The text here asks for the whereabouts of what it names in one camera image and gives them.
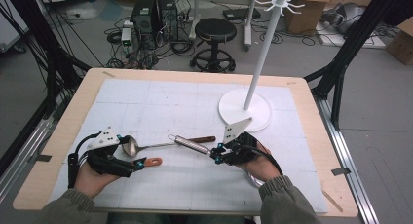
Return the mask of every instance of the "white coat rack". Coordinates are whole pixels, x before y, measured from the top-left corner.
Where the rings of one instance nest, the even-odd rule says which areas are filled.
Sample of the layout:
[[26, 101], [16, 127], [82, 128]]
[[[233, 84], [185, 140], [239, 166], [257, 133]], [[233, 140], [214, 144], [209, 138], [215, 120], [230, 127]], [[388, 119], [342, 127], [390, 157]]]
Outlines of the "white coat rack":
[[261, 131], [270, 125], [272, 108], [263, 96], [254, 92], [280, 15], [283, 15], [282, 9], [287, 8], [291, 13], [301, 14], [294, 12], [289, 7], [304, 7], [304, 5], [294, 6], [289, 3], [290, 1], [291, 0], [270, 0], [268, 2], [256, 1], [258, 4], [262, 5], [272, 4], [272, 6], [265, 11], [274, 10], [271, 14], [271, 20], [266, 33], [267, 36], [265, 37], [248, 92], [246, 92], [246, 90], [232, 90], [225, 93], [219, 101], [219, 113], [226, 124], [232, 124], [240, 120], [252, 118], [252, 123], [246, 128], [246, 131], [249, 132]]

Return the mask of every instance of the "round white base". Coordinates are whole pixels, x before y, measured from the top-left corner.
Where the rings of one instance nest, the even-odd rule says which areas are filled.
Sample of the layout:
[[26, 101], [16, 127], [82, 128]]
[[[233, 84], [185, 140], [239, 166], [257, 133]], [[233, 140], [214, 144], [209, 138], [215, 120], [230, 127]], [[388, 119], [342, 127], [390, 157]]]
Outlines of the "round white base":
[[252, 117], [252, 123], [245, 131], [254, 132], [265, 129], [271, 123], [272, 110], [270, 103], [261, 95], [252, 96], [249, 108], [244, 110], [248, 90], [232, 90], [225, 93], [219, 100], [219, 114], [226, 124]]

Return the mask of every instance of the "computer tower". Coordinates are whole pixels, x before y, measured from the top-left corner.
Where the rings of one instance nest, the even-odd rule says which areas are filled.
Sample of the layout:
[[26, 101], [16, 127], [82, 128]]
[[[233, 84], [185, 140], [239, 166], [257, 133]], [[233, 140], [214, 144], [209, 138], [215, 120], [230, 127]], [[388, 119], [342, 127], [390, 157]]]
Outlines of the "computer tower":
[[161, 29], [156, 0], [136, 0], [130, 21], [133, 22], [140, 48], [156, 49], [156, 38]]
[[178, 40], [178, 11], [174, 0], [158, 0], [161, 17], [161, 28], [164, 37], [171, 41]]

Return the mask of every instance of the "wooden handle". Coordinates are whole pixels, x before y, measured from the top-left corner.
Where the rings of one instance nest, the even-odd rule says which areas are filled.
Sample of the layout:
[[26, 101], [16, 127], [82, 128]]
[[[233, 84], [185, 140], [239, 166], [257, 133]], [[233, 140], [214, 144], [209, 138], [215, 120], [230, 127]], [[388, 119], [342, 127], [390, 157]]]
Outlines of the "wooden handle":
[[162, 158], [148, 158], [145, 160], [146, 167], [158, 166], [162, 163]]
[[194, 141], [196, 143], [207, 143], [207, 142], [213, 142], [216, 140], [215, 136], [206, 136], [206, 137], [199, 137], [199, 138], [191, 138], [188, 139], [191, 141]]

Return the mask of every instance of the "floor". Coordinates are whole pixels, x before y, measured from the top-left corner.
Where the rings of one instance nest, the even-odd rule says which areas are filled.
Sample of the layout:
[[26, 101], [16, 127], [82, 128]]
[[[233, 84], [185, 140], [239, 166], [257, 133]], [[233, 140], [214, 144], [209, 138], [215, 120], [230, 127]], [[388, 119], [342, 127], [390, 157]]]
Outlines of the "floor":
[[[76, 0], [66, 3], [75, 5]], [[112, 0], [93, 3], [96, 19], [76, 21], [72, 26], [96, 57], [106, 63], [111, 47], [103, 33], [113, 23], [131, 14], [131, 5]], [[203, 17], [221, 16], [224, 7], [201, 9]], [[262, 9], [260, 21], [269, 19]], [[252, 74], [261, 50], [261, 32], [253, 32], [252, 47], [243, 47], [244, 29], [236, 24], [238, 36], [220, 45], [237, 63], [233, 73]], [[65, 25], [67, 37], [76, 57], [91, 66], [100, 66], [91, 53]], [[278, 29], [284, 29], [283, 19]], [[272, 44], [264, 63], [263, 75], [304, 77], [326, 66], [339, 48], [322, 46], [312, 38], [314, 46], [301, 38], [282, 36], [281, 44]], [[385, 43], [390, 38], [382, 38]], [[197, 72], [189, 66], [188, 56], [160, 59], [154, 70]], [[0, 156], [21, 131], [45, 96], [45, 86], [31, 53], [0, 54]], [[413, 157], [413, 69], [405, 66], [384, 50], [361, 49], [347, 70], [340, 114], [342, 134], [357, 166], [362, 183], [381, 223], [407, 224], [413, 220], [413, 173], [409, 166]], [[13, 189], [0, 205], [2, 223], [26, 223], [38, 212], [18, 211], [12, 202], [32, 167], [28, 163]], [[105, 223], [105, 213], [94, 213], [93, 223]], [[322, 218], [322, 223], [362, 223], [359, 217]]]

